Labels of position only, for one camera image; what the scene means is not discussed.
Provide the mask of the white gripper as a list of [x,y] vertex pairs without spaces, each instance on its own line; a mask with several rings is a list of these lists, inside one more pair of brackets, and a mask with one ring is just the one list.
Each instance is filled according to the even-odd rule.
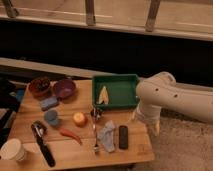
[[154,125],[154,135],[158,136],[160,134],[160,113],[160,107],[139,103],[133,111],[132,118],[148,125]]

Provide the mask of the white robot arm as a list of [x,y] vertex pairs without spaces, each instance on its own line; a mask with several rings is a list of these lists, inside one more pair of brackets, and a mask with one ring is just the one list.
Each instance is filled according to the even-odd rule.
[[160,72],[136,86],[139,103],[133,118],[145,123],[154,135],[160,132],[161,109],[172,110],[213,124],[213,87],[177,83],[169,72]]

